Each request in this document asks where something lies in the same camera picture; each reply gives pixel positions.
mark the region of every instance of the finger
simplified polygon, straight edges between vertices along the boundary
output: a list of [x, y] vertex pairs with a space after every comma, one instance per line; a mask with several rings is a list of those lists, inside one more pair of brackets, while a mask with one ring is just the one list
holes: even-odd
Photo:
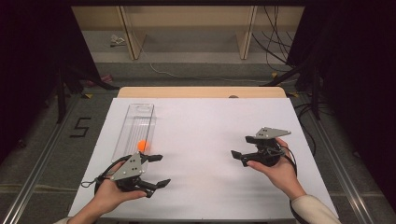
[[288, 144], [287, 144], [285, 141], [283, 141], [282, 139], [276, 137], [275, 140], [277, 141], [277, 143], [278, 143], [280, 146], [282, 146], [282, 147], [288, 147]]
[[124, 192], [123, 193], [124, 201], [144, 198], [146, 196], [147, 196], [147, 193], [145, 191], [142, 191], [142, 190], [134, 190], [134, 191]]
[[111, 171], [116, 172], [120, 169], [120, 167], [125, 163], [125, 161], [120, 161], [119, 163], [115, 164], [112, 168]]
[[259, 172], [264, 173], [264, 174], [267, 174], [270, 169], [268, 166], [265, 166], [257, 161], [248, 161], [247, 165]]
[[278, 143], [281, 147], [283, 147], [283, 148], [286, 149], [286, 150], [284, 150], [284, 151], [285, 151], [286, 155], [290, 157], [290, 152], [289, 152], [289, 146], [288, 146], [288, 144], [287, 144], [285, 141], [283, 141], [282, 139], [278, 138], [278, 137], [276, 138], [276, 141], [277, 141], [277, 143]]

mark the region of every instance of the wire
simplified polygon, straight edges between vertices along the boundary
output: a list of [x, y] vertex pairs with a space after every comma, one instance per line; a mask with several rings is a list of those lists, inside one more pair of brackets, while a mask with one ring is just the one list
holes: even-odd
[[267, 38], [269, 41], [272, 41], [272, 42], [274, 42], [274, 43], [276, 43], [276, 44], [281, 44], [281, 45], [283, 45], [283, 46], [285, 46], [285, 47], [291, 48], [290, 45], [287, 45], [287, 44], [284, 44], [284, 43], [281, 43], [281, 42], [277, 42], [277, 41], [271, 39], [268, 35], [265, 34], [264, 31], [262, 31], [262, 35], [265, 36], [265, 38]]
[[295, 82], [295, 81], [297, 81], [298, 79], [293, 79], [293, 80], [289, 80], [289, 81], [283, 81], [282, 83], [290, 83], [290, 82]]
[[[142, 51], [143, 55], [145, 55], [145, 57], [149, 60], [149, 56], [144, 51], [143, 46], [140, 44], [139, 40], [137, 39], [136, 35], [134, 34], [134, 31], [132, 31], [132, 34], [134, 36], [134, 39], [135, 39], [137, 45], [139, 46], [139, 48], [141, 48], [141, 51]], [[231, 81], [231, 82], [246, 81], [246, 82], [258, 82], [258, 83], [264, 83], [264, 84], [270, 82], [270, 81], [261, 81], [261, 80], [255, 80], [255, 79], [234, 79], [234, 78], [223, 78], [223, 77], [185, 77], [185, 76], [174, 75], [174, 74], [169, 73], [169, 72], [159, 71], [156, 68], [154, 68], [152, 63], [149, 63], [149, 66], [151, 67], [151, 69], [154, 72], [156, 72], [158, 74], [165, 74], [165, 75], [168, 75], [170, 77], [177, 77], [177, 78], [193, 78], [193, 79], [199, 79], [199, 80], [223, 80], [223, 81]]]
[[283, 60], [283, 59], [279, 58], [278, 56], [276, 56], [273, 52], [271, 52], [271, 50], [269, 50], [269, 49], [266, 48], [262, 43], [260, 43], [260, 41], [256, 38], [256, 36], [255, 36], [254, 34], [251, 34], [251, 35], [253, 36], [253, 38], [256, 40], [256, 42], [260, 45], [260, 47], [262, 47], [262, 49], [263, 49], [265, 52], [271, 54], [272, 56], [274, 56], [275, 58], [277, 58], [278, 60], [280, 60], [282, 63], [288, 64], [285, 60]]
[[98, 185], [102, 184], [102, 182], [105, 179], [108, 179], [106, 176], [108, 175], [108, 172], [111, 170], [111, 168], [113, 168], [115, 165], [117, 165], [117, 163], [121, 162], [121, 161], [127, 161], [129, 158], [131, 158], [132, 155], [128, 155], [128, 156], [124, 156], [119, 158], [118, 160], [114, 161], [113, 163], [111, 163], [110, 166], [107, 167], [107, 169], [102, 172], [98, 177], [96, 177], [93, 181], [83, 181], [81, 182], [81, 186], [83, 188], [89, 188], [91, 184], [96, 182], [96, 186], [95, 186], [95, 192], [98, 188]]
[[278, 31], [277, 31], [277, 15], [278, 15], [278, 12], [279, 12], [279, 7], [278, 7], [278, 6], [275, 6], [275, 7], [274, 7], [274, 23], [272, 22], [272, 20], [271, 20], [271, 18], [270, 18], [270, 15], [268, 14], [268, 11], [267, 11], [267, 8], [266, 8], [266, 7], [264, 7], [264, 11], [265, 11], [265, 14], [267, 15], [268, 21], [269, 21], [270, 24], [271, 24], [271, 27], [273, 28], [273, 32], [272, 32], [272, 34], [271, 34], [271, 40], [272, 40], [272, 36], [275, 34], [275, 35], [276, 35], [276, 38], [277, 38], [277, 41], [278, 41], [278, 43], [279, 43], [279, 44], [278, 44], [278, 45], [279, 45], [279, 49], [280, 49], [280, 51], [282, 52], [283, 57], [284, 57], [285, 59], [287, 59], [287, 57], [285, 56], [285, 53], [283, 52], [283, 49], [282, 49], [282, 47], [281, 47], [281, 44], [280, 44], [280, 43], [282, 43], [282, 45], [283, 45], [282, 39], [279, 37]]
[[[273, 38], [273, 36], [274, 36], [274, 32], [275, 32], [276, 29], [275, 29], [274, 25], [272, 24], [271, 18], [270, 18], [270, 16], [268, 15], [268, 12], [267, 12], [266, 7], [264, 7], [264, 10], [265, 10], [265, 13], [266, 13], [266, 15], [267, 15], [267, 18], [268, 18], [269, 22], [271, 23], [272, 28], [273, 28], [273, 31], [272, 31], [271, 37], [270, 37], [270, 40], [272, 40], [272, 38]], [[270, 45], [271, 45], [271, 41], [268, 42], [267, 49], [270, 48]], [[267, 53], [265, 54], [265, 61], [267, 62], [267, 64], [268, 64], [271, 68], [273, 68], [273, 67], [268, 63], [268, 54], [267, 54]]]
[[291, 36], [290, 36], [289, 32], [286, 32], [286, 34], [289, 36], [289, 38], [290, 38], [291, 42], [293, 42], [293, 38], [291, 38]]
[[294, 172], [295, 172], [296, 175], [297, 175], [297, 160], [296, 160], [296, 158], [294, 157], [294, 153], [293, 153], [288, 147], [283, 147], [283, 148], [287, 149], [287, 150], [290, 152], [290, 155], [293, 157], [293, 160], [292, 160], [292, 159], [291, 159], [290, 157], [288, 157], [287, 155], [284, 155], [284, 157], [286, 158], [286, 160], [288, 160], [288, 161], [291, 163], [291, 165], [293, 166]]
[[304, 129], [305, 133], [308, 134], [309, 138], [312, 140], [312, 144], [313, 144], [312, 156], [315, 157], [315, 155], [317, 154], [317, 143], [316, 143], [316, 141], [314, 139], [314, 136], [308, 131], [308, 129], [305, 127], [305, 125], [301, 121], [301, 117], [303, 116], [303, 114], [311, 109], [311, 104], [297, 105], [297, 106], [294, 107], [294, 110], [296, 110], [297, 108], [299, 108], [301, 106], [304, 106], [304, 108], [300, 111], [300, 113], [297, 116], [297, 118], [298, 118], [298, 121], [299, 121], [301, 127]]

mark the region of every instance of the table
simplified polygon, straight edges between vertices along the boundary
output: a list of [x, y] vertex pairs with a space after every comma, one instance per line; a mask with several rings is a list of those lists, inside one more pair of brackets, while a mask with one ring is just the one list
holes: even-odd
[[[145, 98], [144, 92], [152, 98]], [[240, 98], [224, 98], [230, 94]], [[83, 180], [94, 179], [110, 164], [113, 150], [108, 149], [117, 144], [128, 105], [150, 103], [157, 117], [151, 153], [162, 154], [163, 159], [150, 163], [142, 178], [152, 183], [172, 181], [150, 199], [123, 203], [104, 217], [173, 222], [293, 218], [283, 192], [263, 174], [232, 158], [232, 149], [256, 150], [245, 142], [245, 135], [254, 135], [261, 125], [291, 131], [283, 139], [294, 152], [302, 185], [336, 214], [290, 100], [284, 96], [278, 87], [123, 88], [109, 109]], [[92, 195], [93, 187], [79, 188], [69, 216]]]

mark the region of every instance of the wrist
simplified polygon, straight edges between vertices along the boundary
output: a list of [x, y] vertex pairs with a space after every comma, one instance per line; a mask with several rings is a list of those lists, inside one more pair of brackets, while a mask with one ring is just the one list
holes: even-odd
[[89, 202], [74, 217], [70, 218], [67, 224], [91, 224], [104, 213], [97, 204]]
[[288, 188], [285, 188], [283, 192], [285, 192], [285, 194], [289, 197], [291, 201], [306, 195], [306, 192], [303, 189], [303, 187], [300, 185], [300, 183], [296, 183], [295, 185], [291, 185]]

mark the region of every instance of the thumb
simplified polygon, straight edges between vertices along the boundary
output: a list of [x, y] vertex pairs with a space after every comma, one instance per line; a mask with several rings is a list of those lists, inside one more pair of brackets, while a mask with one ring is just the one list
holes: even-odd
[[266, 174], [269, 171], [269, 167], [267, 167], [257, 161], [248, 161], [247, 165], [259, 172], [264, 173], [264, 174]]

